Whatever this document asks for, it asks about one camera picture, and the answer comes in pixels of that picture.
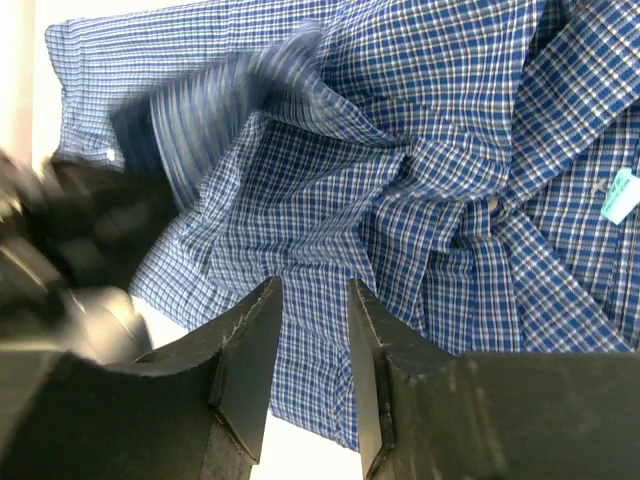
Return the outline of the blue checked long sleeve shirt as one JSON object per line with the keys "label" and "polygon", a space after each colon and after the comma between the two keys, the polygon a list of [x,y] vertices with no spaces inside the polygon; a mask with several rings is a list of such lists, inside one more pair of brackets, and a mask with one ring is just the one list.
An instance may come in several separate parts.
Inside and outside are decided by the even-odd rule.
{"label": "blue checked long sleeve shirt", "polygon": [[282,279],[273,413],[345,447],[348,284],[440,348],[635,352],[635,1],[209,1],[45,34],[59,149],[167,181],[132,291],[193,329]]}

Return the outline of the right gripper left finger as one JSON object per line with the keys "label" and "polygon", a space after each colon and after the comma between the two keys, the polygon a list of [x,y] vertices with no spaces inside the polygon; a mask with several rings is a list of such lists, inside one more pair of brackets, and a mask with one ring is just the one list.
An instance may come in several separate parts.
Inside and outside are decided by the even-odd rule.
{"label": "right gripper left finger", "polygon": [[246,479],[261,456],[282,318],[273,277],[133,363],[1,351],[5,479]]}

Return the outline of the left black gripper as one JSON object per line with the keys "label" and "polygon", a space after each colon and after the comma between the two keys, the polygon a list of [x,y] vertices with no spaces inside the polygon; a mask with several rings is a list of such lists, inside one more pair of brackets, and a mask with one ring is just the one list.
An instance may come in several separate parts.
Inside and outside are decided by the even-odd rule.
{"label": "left black gripper", "polygon": [[128,293],[178,209],[160,177],[55,155],[40,169],[1,157],[1,342],[91,360],[152,349]]}

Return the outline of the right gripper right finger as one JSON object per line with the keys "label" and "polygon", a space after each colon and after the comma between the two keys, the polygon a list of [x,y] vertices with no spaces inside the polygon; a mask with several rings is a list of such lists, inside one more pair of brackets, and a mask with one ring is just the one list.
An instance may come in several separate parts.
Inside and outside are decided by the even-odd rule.
{"label": "right gripper right finger", "polygon": [[348,321],[367,479],[635,479],[635,354],[455,357],[360,280]]}

